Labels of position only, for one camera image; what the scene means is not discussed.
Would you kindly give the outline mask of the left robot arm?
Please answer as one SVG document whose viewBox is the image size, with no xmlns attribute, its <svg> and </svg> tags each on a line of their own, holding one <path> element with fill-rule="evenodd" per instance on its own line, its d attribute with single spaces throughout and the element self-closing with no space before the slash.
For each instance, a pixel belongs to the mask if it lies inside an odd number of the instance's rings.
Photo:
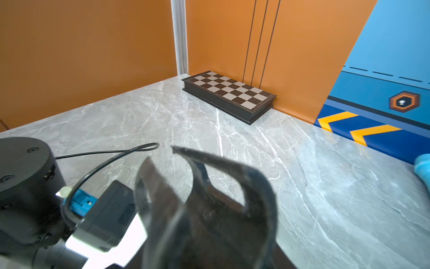
<svg viewBox="0 0 430 269">
<path fill-rule="evenodd" d="M 1 257 L 31 269 L 81 269 L 87 258 L 65 246 L 71 230 L 57 192 L 65 181 L 49 146 L 1 139 Z"/>
</svg>

